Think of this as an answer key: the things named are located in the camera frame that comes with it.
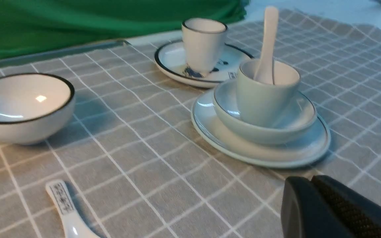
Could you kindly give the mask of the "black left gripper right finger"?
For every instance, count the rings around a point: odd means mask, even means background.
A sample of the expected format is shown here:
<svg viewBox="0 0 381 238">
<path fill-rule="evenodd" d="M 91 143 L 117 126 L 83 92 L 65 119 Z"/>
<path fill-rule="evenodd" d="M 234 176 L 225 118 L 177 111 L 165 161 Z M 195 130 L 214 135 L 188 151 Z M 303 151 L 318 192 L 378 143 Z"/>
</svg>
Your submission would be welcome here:
<svg viewBox="0 0 381 238">
<path fill-rule="evenodd" d="M 326 175 L 311 182 L 355 238 L 381 238 L 381 206 Z"/>
</svg>

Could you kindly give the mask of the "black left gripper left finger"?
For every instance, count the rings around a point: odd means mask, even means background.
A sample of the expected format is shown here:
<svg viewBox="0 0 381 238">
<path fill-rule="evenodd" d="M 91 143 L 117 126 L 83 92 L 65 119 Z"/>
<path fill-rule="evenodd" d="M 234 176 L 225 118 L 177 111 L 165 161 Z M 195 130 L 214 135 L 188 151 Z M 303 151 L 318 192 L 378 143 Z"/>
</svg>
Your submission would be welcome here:
<svg viewBox="0 0 381 238">
<path fill-rule="evenodd" d="M 354 238 L 304 177 L 286 178 L 280 219 L 284 238 Z"/>
</svg>

